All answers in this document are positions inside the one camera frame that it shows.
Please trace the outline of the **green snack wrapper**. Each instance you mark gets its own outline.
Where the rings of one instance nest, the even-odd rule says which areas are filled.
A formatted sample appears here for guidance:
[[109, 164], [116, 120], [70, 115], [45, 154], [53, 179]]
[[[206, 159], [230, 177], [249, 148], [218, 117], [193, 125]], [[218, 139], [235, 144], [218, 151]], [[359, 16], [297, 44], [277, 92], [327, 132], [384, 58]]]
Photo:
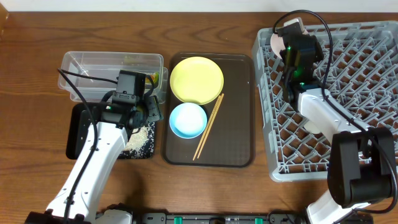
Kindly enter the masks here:
[[150, 78], [152, 79], [152, 81], [154, 82], [154, 84], [159, 82], [159, 72], [152, 72], [152, 73], [148, 73], [148, 75], [150, 76]]

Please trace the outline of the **white rice pile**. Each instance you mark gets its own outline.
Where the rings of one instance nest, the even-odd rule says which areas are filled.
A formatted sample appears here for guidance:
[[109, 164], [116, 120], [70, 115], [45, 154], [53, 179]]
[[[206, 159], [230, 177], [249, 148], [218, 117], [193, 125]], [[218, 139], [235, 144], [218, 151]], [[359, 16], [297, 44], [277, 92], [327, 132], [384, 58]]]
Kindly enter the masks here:
[[139, 131], [135, 129], [118, 159], [148, 159], [152, 157], [155, 149], [155, 127], [156, 125], [151, 123]]

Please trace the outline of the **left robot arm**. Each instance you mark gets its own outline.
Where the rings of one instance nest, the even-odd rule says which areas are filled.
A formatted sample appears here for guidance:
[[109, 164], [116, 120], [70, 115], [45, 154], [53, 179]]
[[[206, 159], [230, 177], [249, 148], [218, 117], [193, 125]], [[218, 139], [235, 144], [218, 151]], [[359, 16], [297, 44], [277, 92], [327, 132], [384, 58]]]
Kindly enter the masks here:
[[107, 92], [94, 106], [79, 90], [90, 121], [85, 143], [68, 179], [43, 213], [30, 212], [26, 223], [133, 223], [132, 212], [111, 208], [97, 215], [100, 197], [110, 172], [129, 138], [143, 126], [162, 120], [159, 102], [145, 90], [145, 73], [121, 70]]

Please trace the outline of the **light blue bowl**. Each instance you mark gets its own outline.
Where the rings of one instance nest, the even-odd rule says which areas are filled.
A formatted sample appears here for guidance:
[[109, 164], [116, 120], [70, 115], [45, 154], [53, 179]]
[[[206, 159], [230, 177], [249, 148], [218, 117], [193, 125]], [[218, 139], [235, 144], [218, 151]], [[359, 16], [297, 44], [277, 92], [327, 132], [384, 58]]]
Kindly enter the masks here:
[[183, 139], [193, 139], [204, 132], [208, 122], [205, 110], [194, 103], [176, 106], [169, 116], [172, 132]]

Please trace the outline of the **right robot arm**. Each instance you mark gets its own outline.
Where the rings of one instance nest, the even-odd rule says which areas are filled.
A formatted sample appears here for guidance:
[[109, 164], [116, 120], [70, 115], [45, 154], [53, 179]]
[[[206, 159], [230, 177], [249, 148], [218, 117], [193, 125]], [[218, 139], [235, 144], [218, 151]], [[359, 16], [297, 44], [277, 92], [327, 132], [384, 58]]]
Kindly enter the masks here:
[[[387, 213], [397, 204], [394, 140], [387, 128], [372, 128], [345, 110], [313, 75], [322, 48], [299, 18], [273, 30], [272, 50], [282, 59], [284, 101], [306, 117], [331, 144], [328, 190], [307, 209], [302, 223], [343, 223], [358, 212]], [[391, 198], [383, 210], [367, 207]]]

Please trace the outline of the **white green cup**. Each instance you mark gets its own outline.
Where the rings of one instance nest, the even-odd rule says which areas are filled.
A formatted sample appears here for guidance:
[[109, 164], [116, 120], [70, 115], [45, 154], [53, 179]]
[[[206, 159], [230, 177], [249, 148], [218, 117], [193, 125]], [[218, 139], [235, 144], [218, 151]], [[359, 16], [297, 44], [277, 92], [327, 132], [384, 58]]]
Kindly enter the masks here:
[[309, 120], [304, 124], [303, 127], [309, 133], [312, 133], [312, 134], [320, 134], [321, 133], [321, 131], [315, 126], [315, 124]]

